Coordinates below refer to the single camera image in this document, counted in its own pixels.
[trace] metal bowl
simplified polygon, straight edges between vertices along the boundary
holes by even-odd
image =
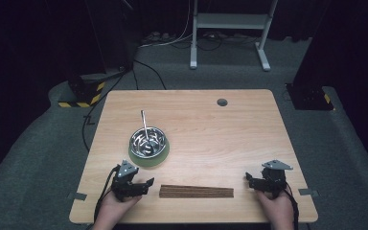
[[[145,129],[143,127],[134,132],[129,141],[130,152],[137,157],[143,159],[156,157],[161,152],[163,152],[167,144],[166,135],[159,128],[148,126],[147,131],[149,136],[149,143],[153,148],[152,151],[149,151],[149,149],[145,148],[148,140],[146,138]]]

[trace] green coaster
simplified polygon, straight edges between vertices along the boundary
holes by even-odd
[[[167,140],[167,138],[165,140],[166,140],[166,146],[164,147],[163,151],[152,158],[141,158],[133,154],[133,152],[131,151],[131,148],[129,147],[128,153],[129,153],[130,159],[137,166],[141,166],[141,167],[153,167],[153,166],[156,166],[162,163],[166,159],[170,151],[170,143]]]

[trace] dark background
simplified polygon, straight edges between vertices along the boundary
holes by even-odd
[[[132,2],[138,4],[142,35],[183,33],[187,0]],[[258,13],[268,10],[267,2],[198,4],[200,12]],[[64,19],[55,17],[54,10],[65,13]],[[106,71],[104,44],[98,41],[89,11],[83,1],[0,1],[0,162],[24,129],[50,106],[47,94],[53,86],[77,75]],[[186,35],[192,29],[191,16]],[[64,27],[70,21],[76,24],[68,25],[79,26]],[[368,150],[368,0],[281,0],[268,38],[286,36],[294,41],[314,37],[295,83],[333,86]]]

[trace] brown wooden mat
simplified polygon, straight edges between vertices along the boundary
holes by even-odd
[[[217,187],[161,185],[161,198],[233,198],[234,189]]]

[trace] yellow and black hazard tape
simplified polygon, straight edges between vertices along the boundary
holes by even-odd
[[[58,105],[60,107],[89,107],[94,104],[96,104],[100,98],[101,93],[103,92],[105,86],[105,82],[100,83],[95,91],[95,94],[91,97],[91,100],[88,100],[88,102],[58,102]]]

